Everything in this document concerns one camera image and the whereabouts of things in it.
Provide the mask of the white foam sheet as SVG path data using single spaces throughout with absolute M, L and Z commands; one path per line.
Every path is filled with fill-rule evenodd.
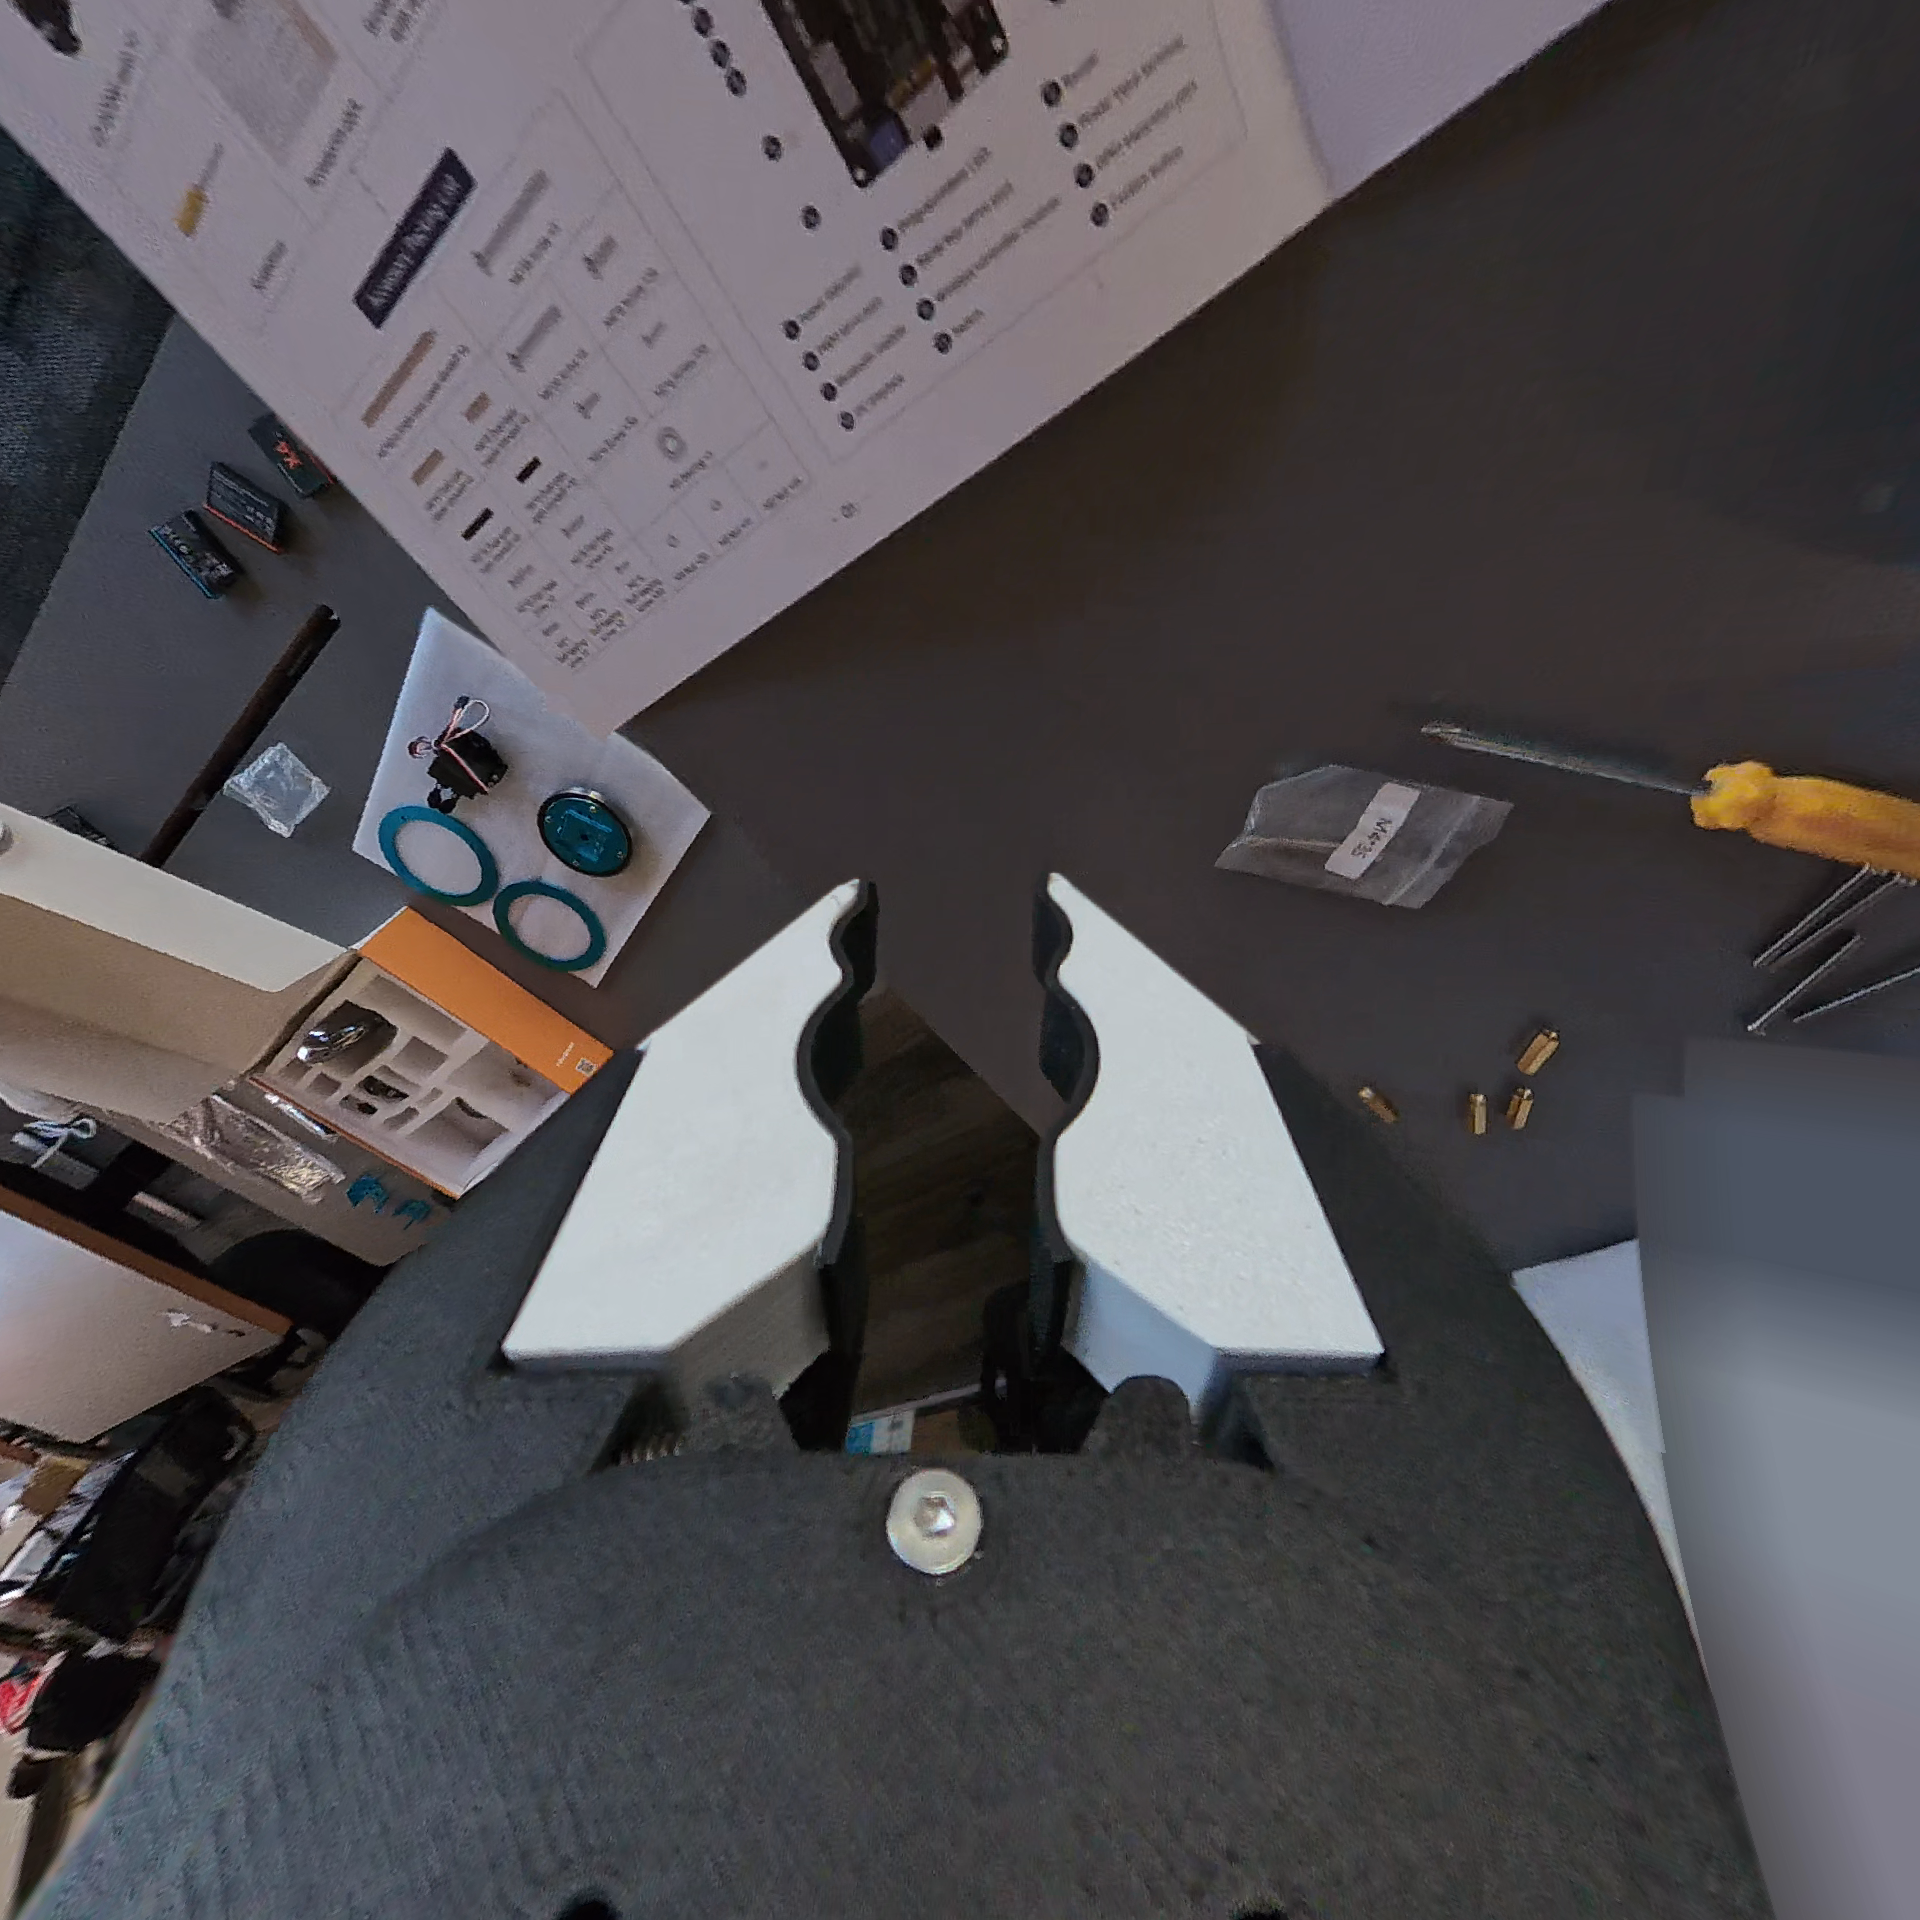
M 489 701 L 487 735 L 512 768 L 491 794 L 446 816 L 428 806 L 426 765 L 408 746 L 442 731 L 463 694 Z M 623 876 L 585 878 L 545 851 L 537 806 L 569 786 L 606 796 L 636 827 L 639 851 Z M 505 656 L 428 610 L 353 851 L 422 899 L 491 926 L 545 971 L 596 984 L 707 821 L 710 806 L 652 754 L 548 709 Z

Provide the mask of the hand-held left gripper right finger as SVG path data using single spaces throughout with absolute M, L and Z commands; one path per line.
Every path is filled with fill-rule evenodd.
M 1064 1099 L 1043 1340 L 1105 1389 L 1175 1386 L 1195 1419 L 1243 1376 L 1369 1376 L 1386 1341 L 1257 1037 L 1064 872 L 1039 890 L 1035 973 Z

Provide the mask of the silver foil bag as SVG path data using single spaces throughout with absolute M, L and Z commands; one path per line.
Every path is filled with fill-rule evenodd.
M 222 1092 L 204 1095 L 179 1116 L 156 1123 L 156 1128 L 222 1174 L 266 1184 L 307 1207 L 345 1184 L 345 1171 L 329 1155 Z

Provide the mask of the dark grey desk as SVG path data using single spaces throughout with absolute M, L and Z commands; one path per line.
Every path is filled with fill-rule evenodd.
M 1915 4 L 1562 38 L 636 722 L 712 826 L 624 1030 L 860 876 L 882 982 L 1043 1128 L 1065 872 L 1502 1262 L 1633 1234 L 1638 1098 L 1830 872 L 1423 724 L 1915 790 L 1915 114 Z M 1323 763 L 1511 814 L 1420 909 L 1219 870 Z
M 292 546 L 243 541 L 248 581 L 202 599 L 148 527 L 204 504 L 211 461 L 266 478 L 249 424 L 266 412 L 177 320 L 132 403 L 74 544 L 6 682 L 6 806 L 139 862 L 318 607 L 339 630 L 264 727 L 328 783 L 290 839 L 222 799 L 156 868 L 355 949 L 419 903 L 353 851 L 422 618 L 481 620 L 342 486 L 295 508 Z

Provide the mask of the labelled bag of long screws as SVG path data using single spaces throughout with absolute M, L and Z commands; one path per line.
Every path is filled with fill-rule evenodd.
M 1263 783 L 1215 863 L 1295 890 L 1420 909 L 1497 842 L 1511 810 L 1443 783 L 1323 763 Z

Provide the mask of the person's white garment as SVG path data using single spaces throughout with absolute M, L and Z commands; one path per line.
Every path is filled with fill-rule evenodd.
M 1620 1239 L 1586 1254 L 1526 1266 L 1511 1285 L 1614 1443 L 1656 1528 L 1688 1626 L 1699 1635 L 1667 1476 L 1642 1243 Z

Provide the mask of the beige box lid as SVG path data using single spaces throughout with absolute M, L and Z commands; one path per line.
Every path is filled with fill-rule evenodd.
M 252 1074 L 353 949 L 2 806 L 6 1098 L 163 1124 Z

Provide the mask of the small blue edged circuit module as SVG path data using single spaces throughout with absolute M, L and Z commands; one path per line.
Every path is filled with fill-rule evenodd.
M 222 602 L 249 575 L 240 560 L 211 533 L 196 509 L 180 509 L 148 527 L 159 550 L 186 575 L 202 599 Z

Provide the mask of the empty clear plastic bag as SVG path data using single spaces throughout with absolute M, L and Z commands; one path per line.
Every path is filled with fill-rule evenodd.
M 272 742 L 222 783 L 274 836 L 290 839 L 324 804 L 329 783 L 283 741 Z

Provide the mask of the white instruction booklet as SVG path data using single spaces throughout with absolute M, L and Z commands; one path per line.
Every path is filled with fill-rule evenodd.
M 1590 3 L 6 4 L 6 130 L 615 731 Z

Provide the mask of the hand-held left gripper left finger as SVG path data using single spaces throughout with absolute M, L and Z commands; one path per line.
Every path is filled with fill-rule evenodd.
M 803 1381 L 856 1362 L 854 1144 L 878 893 L 844 880 L 643 1045 L 503 1340 L 522 1371 Z

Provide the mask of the white table with brown edge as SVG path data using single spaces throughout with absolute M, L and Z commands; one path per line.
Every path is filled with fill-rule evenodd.
M 2 1419 L 86 1444 L 292 1323 L 14 1191 L 2 1196 Z

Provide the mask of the yellow handled screwdriver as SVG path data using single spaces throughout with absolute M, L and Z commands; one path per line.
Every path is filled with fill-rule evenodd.
M 1764 847 L 1919 880 L 1919 803 L 1886 790 L 1820 774 L 1782 774 L 1755 758 L 1678 774 L 1650 762 L 1457 722 L 1427 722 L 1423 735 L 1457 752 L 1676 796 L 1688 799 L 1691 826 L 1704 831 L 1735 831 Z

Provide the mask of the teal round wheel hub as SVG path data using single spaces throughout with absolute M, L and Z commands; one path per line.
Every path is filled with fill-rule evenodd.
M 639 851 L 639 834 L 626 814 L 588 786 L 545 797 L 536 811 L 536 827 L 558 863 L 595 880 L 623 876 Z

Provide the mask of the orange and white kit box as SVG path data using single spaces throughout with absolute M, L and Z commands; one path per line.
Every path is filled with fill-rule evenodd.
M 344 951 L 324 991 L 249 1079 L 460 1199 L 610 1059 L 608 1045 L 403 909 Z

